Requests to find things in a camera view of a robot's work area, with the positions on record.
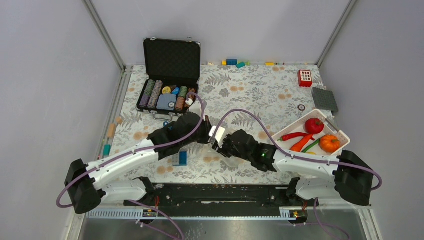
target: green vegetable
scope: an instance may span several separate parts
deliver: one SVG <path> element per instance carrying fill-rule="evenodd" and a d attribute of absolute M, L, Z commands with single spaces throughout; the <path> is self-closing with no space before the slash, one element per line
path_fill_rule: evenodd
<path fill-rule="evenodd" d="M 315 145 L 317 145 L 317 144 L 320 142 L 320 139 L 318 139 L 318 140 L 314 141 L 311 145 L 307 146 L 307 147 L 306 147 L 306 148 L 302 151 L 302 153 L 306 153 L 306 152 L 308 152 L 308 150 L 309 150 L 309 149 L 313 148 Z"/>

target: orange pumpkin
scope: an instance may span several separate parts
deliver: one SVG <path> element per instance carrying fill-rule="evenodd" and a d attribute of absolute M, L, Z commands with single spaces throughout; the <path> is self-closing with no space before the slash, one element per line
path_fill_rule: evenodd
<path fill-rule="evenodd" d="M 340 148 L 340 141 L 334 135 L 325 135 L 319 140 L 319 146 L 327 153 L 334 153 Z"/>

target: red tomato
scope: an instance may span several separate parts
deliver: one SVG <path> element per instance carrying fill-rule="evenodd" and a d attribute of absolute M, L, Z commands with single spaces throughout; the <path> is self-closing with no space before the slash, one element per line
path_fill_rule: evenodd
<path fill-rule="evenodd" d="M 319 134 L 324 129 L 324 123 L 318 118 L 311 118 L 305 122 L 305 130 L 308 134 Z"/>

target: white tray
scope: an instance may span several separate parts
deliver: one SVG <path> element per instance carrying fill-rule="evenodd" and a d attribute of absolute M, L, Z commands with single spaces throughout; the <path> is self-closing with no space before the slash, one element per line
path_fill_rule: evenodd
<path fill-rule="evenodd" d="M 317 144 L 314 147 L 312 147 L 310 150 L 308 150 L 308 152 L 314 152 L 317 155 L 324 155 L 324 156 L 342 154 L 342 149 L 351 142 L 351 139 L 343 131 L 341 131 L 338 127 L 336 127 L 336 125 L 333 123 L 333 121 L 330 120 L 329 117 L 324 115 L 324 113 L 318 109 L 312 110 L 310 113 L 306 114 L 299 120 L 293 122 L 292 124 L 284 128 L 283 130 L 279 131 L 277 134 L 272 136 L 272 138 L 277 142 L 277 144 L 282 149 L 289 150 L 293 145 L 298 143 L 302 138 L 295 137 L 287 141 L 278 141 L 278 140 L 281 139 L 282 136 L 287 134 L 297 133 L 297 132 L 306 133 L 305 122 L 309 119 L 315 119 L 315 118 L 321 120 L 324 123 L 324 130 L 322 130 L 322 132 L 318 134 L 314 134 L 313 138 L 317 140 L 327 134 L 334 135 L 340 141 L 340 148 L 337 151 L 335 151 L 333 154 L 330 154 L 322 150 L 319 144 Z M 305 149 L 307 146 L 309 146 L 313 142 L 314 142 L 313 140 L 310 140 L 303 149 Z"/>

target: carrot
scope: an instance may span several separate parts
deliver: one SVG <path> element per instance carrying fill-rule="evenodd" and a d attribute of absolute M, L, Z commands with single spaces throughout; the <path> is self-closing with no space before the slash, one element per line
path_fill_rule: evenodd
<path fill-rule="evenodd" d="M 300 140 L 298 143 L 296 143 L 295 145 L 293 145 L 290 150 L 293 152 L 301 152 L 302 148 L 304 148 L 304 146 L 309 142 L 309 140 L 311 140 L 313 134 L 309 134 L 307 136 L 304 136 L 302 138 L 302 140 Z"/>

